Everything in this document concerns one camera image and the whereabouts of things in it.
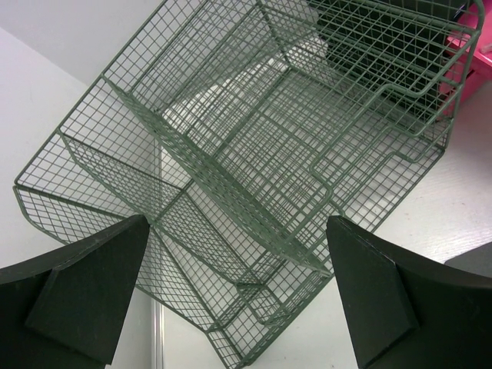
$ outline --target pink object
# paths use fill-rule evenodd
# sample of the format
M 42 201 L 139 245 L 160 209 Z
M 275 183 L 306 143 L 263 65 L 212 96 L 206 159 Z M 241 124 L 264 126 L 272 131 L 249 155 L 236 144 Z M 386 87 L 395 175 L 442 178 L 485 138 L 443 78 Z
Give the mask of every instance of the pink object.
M 470 71 L 465 82 L 464 90 L 461 94 L 461 102 L 469 98 L 481 85 L 488 79 L 492 79 L 492 52 L 487 49 L 492 46 L 492 0 L 484 0 L 485 19 L 482 33 L 478 39 L 477 47 L 473 55 Z M 471 28 L 477 26 L 477 16 L 473 13 L 476 11 L 476 6 L 473 4 L 466 14 L 463 14 L 458 22 L 462 25 L 467 25 Z M 456 49 L 459 49 L 463 44 L 462 38 L 450 35 L 447 41 Z M 466 60 L 466 55 L 458 60 L 458 63 L 452 67 L 445 75 L 446 78 L 452 81 L 460 81 L 463 73 L 463 63 Z M 441 94 L 447 94 L 452 91 L 452 87 L 446 83 L 439 86 Z

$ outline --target white surface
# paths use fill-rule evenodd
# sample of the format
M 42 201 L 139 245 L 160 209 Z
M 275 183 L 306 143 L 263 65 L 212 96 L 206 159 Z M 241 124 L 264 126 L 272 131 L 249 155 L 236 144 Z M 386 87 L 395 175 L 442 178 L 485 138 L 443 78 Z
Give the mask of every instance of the white surface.
M 90 85 L 161 0 L 2 0 L 0 27 Z
M 377 230 L 412 251 L 446 261 L 492 241 L 492 83 L 460 109 L 445 156 Z M 167 369 L 220 368 L 206 337 L 166 310 Z M 333 280 L 251 369 L 356 369 Z
M 86 86 L 1 28 L 0 45 L 0 268 L 3 268 L 60 246 L 24 219 L 12 185 L 15 176 Z M 112 369 L 151 367 L 150 301 L 140 291 L 133 294 Z

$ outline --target wire rack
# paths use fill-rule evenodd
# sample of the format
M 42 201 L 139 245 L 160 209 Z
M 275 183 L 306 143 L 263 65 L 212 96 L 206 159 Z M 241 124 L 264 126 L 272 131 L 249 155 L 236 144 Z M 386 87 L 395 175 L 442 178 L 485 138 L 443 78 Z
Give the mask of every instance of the wire rack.
M 479 1 L 164 2 L 17 177 L 21 210 L 64 243 L 144 214 L 138 287 L 248 365 L 333 276 L 327 216 L 375 230 L 444 153 L 483 19 Z

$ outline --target green metal frame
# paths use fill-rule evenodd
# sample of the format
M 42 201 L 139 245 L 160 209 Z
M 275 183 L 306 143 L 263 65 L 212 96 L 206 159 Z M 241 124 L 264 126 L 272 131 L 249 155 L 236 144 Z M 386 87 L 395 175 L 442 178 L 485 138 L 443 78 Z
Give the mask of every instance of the green metal frame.
M 375 230 L 444 153 L 471 4 L 474 29 L 369 0 L 164 2 L 16 178 L 22 213 L 64 243 L 144 214 L 138 288 L 249 365 L 333 277 L 327 216 Z

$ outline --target wire basket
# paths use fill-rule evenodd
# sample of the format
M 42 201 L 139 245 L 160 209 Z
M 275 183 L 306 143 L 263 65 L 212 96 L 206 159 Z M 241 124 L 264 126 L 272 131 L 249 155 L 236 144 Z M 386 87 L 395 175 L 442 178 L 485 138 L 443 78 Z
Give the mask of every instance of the wire basket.
M 457 0 L 167 1 L 18 202 L 64 243 L 144 214 L 138 287 L 248 365 L 333 276 L 327 216 L 375 230 L 444 153 L 483 20 Z

